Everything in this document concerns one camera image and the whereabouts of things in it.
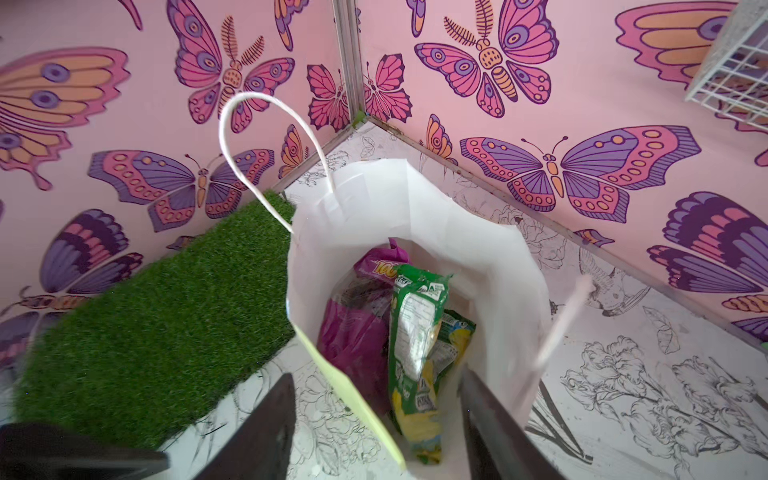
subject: green snack packet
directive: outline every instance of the green snack packet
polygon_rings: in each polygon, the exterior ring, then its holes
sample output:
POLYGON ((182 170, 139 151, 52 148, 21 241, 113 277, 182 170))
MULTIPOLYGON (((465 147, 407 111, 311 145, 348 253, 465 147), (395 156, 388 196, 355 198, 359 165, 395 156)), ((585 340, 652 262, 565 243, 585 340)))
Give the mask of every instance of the green snack packet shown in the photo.
POLYGON ((457 312, 443 312, 437 341, 429 353, 435 374, 435 392, 440 391, 440 381, 452 367, 462 361, 476 329, 477 326, 471 320, 457 312))
POLYGON ((428 358, 440 330, 447 276, 398 265, 389 321, 389 398, 416 457, 440 463, 440 424, 434 363, 428 358))

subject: wire grid basket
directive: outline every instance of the wire grid basket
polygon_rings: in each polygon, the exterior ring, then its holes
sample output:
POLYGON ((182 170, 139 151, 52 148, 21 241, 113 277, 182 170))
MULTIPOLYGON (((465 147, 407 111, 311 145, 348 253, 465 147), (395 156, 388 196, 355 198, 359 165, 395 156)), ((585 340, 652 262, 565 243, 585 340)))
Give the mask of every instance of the wire grid basket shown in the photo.
POLYGON ((768 0, 739 3, 690 85, 686 101, 768 131, 768 0))

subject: green artificial turf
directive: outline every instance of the green artificial turf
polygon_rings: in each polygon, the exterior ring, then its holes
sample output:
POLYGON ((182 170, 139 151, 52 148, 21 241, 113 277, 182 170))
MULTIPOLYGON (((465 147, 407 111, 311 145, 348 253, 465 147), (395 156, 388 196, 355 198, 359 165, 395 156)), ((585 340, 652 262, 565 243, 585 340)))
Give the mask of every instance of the green artificial turf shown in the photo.
MULTIPOLYGON (((293 207, 268 196, 283 217, 293 207)), ((290 235, 252 202, 175 257, 84 304, 45 335, 16 390, 19 421, 156 449, 291 339, 290 235)))

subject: snack bag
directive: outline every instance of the snack bag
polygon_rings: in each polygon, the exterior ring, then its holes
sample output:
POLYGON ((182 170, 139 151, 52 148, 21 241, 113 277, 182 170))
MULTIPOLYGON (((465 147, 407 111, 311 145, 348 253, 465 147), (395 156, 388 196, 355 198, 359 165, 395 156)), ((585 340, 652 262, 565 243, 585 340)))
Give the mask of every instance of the snack bag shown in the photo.
POLYGON ((318 351, 380 415, 391 409, 386 347, 395 268, 408 261, 392 238, 389 248, 369 250, 333 288, 318 336, 318 351))
POLYGON ((411 265, 397 268, 389 321, 389 394, 402 434, 425 464, 440 463, 435 345, 448 299, 447 276, 411 265))
POLYGON ((446 310, 442 314, 440 331, 437 335, 435 346, 429 353, 434 369, 435 392, 440 391, 440 381, 448 374, 454 365, 462 361, 464 352, 467 351, 469 341, 475 334, 477 326, 453 310, 446 310))

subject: paper bag handle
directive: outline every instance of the paper bag handle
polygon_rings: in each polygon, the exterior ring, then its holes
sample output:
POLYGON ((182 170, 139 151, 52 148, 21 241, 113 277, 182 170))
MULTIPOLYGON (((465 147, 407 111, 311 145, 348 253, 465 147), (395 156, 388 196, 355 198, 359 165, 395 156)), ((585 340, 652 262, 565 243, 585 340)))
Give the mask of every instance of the paper bag handle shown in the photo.
POLYGON ((272 104, 277 105, 278 107, 282 108, 284 111, 288 112, 288 114, 293 117, 299 125, 301 125, 301 128, 304 129, 307 135, 309 135, 310 140, 312 141, 312 144, 315 146, 315 150, 317 150, 317 154, 320 156, 320 162, 323 164, 323 169, 326 172, 326 179, 328 179, 328 188, 331 192, 333 192, 336 188, 333 185, 333 179, 331 178, 331 170, 328 168, 328 161, 326 160, 326 155, 323 153, 323 148, 320 147, 320 142, 317 141, 317 138, 315 137, 315 134, 312 133, 312 130, 310 130, 310 126, 306 124, 303 118, 299 116, 291 107, 284 104, 279 99, 273 97, 272 95, 263 94, 257 91, 243 91, 239 94, 232 97, 226 105, 224 105, 224 109, 221 111, 221 119, 219 120, 219 146, 221 147, 221 153, 224 154, 224 158, 227 159, 227 163, 230 165, 230 168, 235 173, 235 177, 237 177, 238 180, 243 182, 243 185, 248 187, 248 190, 252 191, 254 195, 256 195, 256 198, 259 199, 259 202, 261 202, 262 205, 264 205, 264 208, 269 211, 273 217, 277 219, 291 234, 293 234, 293 228, 291 228, 290 223, 286 221, 279 213, 277 213, 277 210, 275 210, 275 207, 273 207, 270 202, 266 201, 266 198, 264 195, 259 191, 258 188, 256 188, 255 185, 253 185, 250 180, 245 176, 243 172, 240 171, 239 168, 237 168, 237 164, 235 163, 235 160, 232 158, 232 153, 230 152, 230 147, 227 145, 227 127, 230 124, 230 117, 232 116, 232 112, 235 108, 237 108, 237 105, 241 101, 249 100, 251 98, 258 98, 260 100, 268 101, 272 104))

